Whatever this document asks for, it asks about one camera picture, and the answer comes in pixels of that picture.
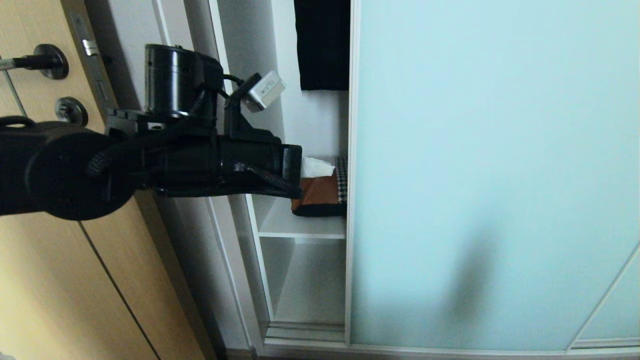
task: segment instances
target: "frosted glass panel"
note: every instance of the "frosted glass panel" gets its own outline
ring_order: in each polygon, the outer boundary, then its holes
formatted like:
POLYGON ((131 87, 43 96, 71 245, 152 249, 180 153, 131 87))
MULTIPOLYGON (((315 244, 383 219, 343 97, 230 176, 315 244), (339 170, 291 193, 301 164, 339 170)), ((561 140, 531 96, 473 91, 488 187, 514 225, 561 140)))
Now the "frosted glass panel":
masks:
POLYGON ((637 1, 362 1, 352 342, 561 350, 638 240, 637 1))
POLYGON ((640 258, 613 289, 581 339, 637 338, 640 336, 640 258))

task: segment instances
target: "houndstooth fabric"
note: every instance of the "houndstooth fabric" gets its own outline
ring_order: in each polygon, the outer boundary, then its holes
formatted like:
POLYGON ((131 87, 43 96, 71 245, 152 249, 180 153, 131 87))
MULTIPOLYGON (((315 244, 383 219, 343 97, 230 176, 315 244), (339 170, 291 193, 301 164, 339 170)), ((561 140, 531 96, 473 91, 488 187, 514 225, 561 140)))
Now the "houndstooth fabric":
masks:
POLYGON ((338 177, 338 202, 347 202, 347 159, 338 156, 335 159, 335 173, 338 177))

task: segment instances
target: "wooden door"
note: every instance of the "wooden door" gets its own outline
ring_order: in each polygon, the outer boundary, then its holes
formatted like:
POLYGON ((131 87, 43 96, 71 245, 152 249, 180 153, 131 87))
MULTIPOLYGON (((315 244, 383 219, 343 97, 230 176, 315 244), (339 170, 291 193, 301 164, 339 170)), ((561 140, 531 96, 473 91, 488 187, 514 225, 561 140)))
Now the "wooden door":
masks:
MULTIPOLYGON (((3 0, 0 8, 0 56, 54 44, 70 68, 62 80, 24 69, 0 74, 0 115, 56 120, 56 99, 71 96, 86 108, 87 128, 102 132, 100 97, 113 106, 115 98, 102 63, 83 51, 82 38, 93 33, 82 0, 3 0)), ((215 358, 194 315, 148 194, 91 221, 0 217, 0 352, 17 360, 215 358)))

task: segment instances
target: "robotic arm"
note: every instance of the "robotic arm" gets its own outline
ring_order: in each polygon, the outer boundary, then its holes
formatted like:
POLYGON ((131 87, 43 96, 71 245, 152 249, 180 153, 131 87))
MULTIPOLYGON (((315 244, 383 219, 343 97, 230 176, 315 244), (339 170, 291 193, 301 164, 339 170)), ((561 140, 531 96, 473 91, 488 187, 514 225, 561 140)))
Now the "robotic arm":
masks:
POLYGON ((0 215, 46 211, 89 220, 145 189, 163 197, 301 196, 302 148, 253 128, 240 112, 241 103, 255 111, 278 97, 284 87, 275 73, 243 81, 224 75, 214 58, 163 45, 147 45, 146 64, 145 111, 109 110, 105 135, 0 118, 0 215), (231 95, 225 78, 239 85, 231 95), (219 95, 226 98, 222 135, 219 95))

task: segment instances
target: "door handle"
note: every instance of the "door handle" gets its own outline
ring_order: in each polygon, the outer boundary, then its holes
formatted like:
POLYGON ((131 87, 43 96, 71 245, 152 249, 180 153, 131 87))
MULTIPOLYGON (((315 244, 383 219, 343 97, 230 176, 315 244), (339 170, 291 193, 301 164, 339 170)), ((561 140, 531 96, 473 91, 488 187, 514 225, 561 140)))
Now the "door handle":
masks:
POLYGON ((64 79, 69 73, 67 58, 58 47, 51 44, 40 44, 33 50, 33 55, 21 58, 0 59, 0 70, 12 69, 40 70, 49 79, 64 79))

